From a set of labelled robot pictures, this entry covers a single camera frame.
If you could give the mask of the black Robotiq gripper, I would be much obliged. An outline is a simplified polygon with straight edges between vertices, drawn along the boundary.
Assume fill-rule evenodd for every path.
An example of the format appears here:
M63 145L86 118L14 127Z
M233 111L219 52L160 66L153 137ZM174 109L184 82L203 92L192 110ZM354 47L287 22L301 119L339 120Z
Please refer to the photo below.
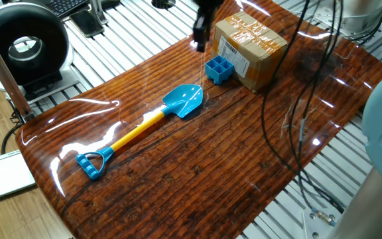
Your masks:
M193 2L197 4L199 12L193 25L194 42L197 43L198 52L205 52L215 12L224 3L224 0L193 0Z

